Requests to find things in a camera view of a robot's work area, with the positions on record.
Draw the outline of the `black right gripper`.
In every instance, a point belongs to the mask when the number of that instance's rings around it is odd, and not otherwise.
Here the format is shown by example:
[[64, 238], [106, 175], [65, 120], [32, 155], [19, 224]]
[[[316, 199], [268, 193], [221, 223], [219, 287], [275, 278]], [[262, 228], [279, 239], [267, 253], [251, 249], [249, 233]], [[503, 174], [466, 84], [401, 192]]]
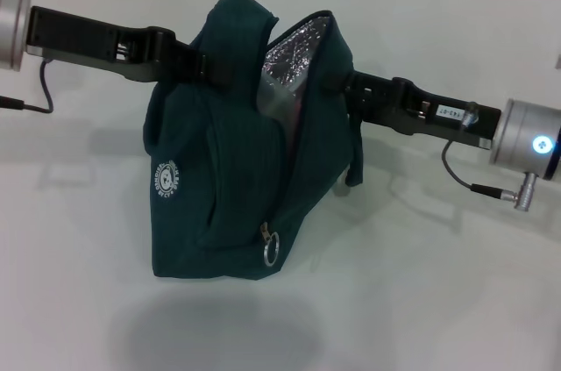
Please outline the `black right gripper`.
[[322, 79], [326, 96], [341, 96], [350, 118], [380, 124], [392, 103], [391, 128], [411, 136], [424, 134], [488, 150], [501, 118], [501, 110], [431, 94], [402, 78], [392, 81], [352, 71], [327, 74]]

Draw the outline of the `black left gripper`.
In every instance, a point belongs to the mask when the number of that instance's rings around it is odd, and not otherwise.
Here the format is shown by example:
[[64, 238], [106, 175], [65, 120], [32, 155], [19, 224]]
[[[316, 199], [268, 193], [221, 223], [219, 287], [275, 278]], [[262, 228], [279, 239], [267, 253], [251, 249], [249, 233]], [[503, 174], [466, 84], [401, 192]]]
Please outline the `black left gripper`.
[[230, 86], [234, 68], [158, 27], [130, 28], [33, 6], [26, 44], [41, 56], [134, 82]]

